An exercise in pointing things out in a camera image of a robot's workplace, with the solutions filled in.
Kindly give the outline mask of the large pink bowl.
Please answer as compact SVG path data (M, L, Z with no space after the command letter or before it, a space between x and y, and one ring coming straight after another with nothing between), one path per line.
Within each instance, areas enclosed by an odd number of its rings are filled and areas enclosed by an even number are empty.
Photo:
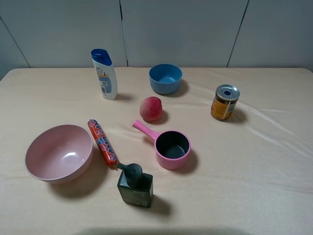
M59 125L44 131L31 143L25 155L25 167L38 180L60 184L81 176L92 157L93 139L86 129Z

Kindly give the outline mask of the white blue shampoo bottle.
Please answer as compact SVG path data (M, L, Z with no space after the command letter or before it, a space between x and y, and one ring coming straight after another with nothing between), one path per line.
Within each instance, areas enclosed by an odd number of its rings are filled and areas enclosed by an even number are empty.
M108 52L104 49L93 49L91 57L103 98L114 100L117 97L118 85L113 63Z

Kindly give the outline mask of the blue bowl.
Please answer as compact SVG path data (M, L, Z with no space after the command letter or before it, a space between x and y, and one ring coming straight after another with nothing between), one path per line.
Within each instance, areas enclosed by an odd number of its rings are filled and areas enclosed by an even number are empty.
M149 71L150 85L156 93L172 94L179 90L182 71L171 64L159 64Z

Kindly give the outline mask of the pink saucepan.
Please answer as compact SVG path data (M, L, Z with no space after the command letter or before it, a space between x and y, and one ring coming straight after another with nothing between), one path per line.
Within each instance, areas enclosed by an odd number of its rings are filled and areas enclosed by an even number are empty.
M133 123L133 127L154 141L156 159L160 166L177 170L185 165L191 151L190 140L185 134L174 130L158 133L139 120Z

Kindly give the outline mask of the yellow tin can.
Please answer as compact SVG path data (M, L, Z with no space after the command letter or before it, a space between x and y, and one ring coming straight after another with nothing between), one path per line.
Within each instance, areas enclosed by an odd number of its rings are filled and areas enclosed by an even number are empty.
M228 84L218 86L211 105L211 116L217 120L228 119L232 115L239 97L240 91L235 86Z

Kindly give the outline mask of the red wrapped sausage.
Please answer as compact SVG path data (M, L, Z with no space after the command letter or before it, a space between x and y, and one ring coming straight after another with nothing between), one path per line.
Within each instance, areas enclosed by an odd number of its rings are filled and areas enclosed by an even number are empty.
M108 141L102 127L95 119L90 119L88 121L89 130L103 156L103 159L107 166L111 169L116 169L119 164L119 160Z

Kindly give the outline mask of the dark green pump bottle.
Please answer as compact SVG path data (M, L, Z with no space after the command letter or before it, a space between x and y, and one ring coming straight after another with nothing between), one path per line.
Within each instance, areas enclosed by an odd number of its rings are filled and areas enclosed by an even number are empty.
M150 208L153 201L153 176L138 164L118 164L122 170L117 187L122 200L133 206Z

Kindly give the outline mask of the red peach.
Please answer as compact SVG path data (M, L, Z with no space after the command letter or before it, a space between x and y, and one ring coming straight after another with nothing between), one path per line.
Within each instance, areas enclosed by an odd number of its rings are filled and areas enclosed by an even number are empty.
M148 97L140 104L139 113L145 121L159 120L162 116L162 112L162 103L158 97Z

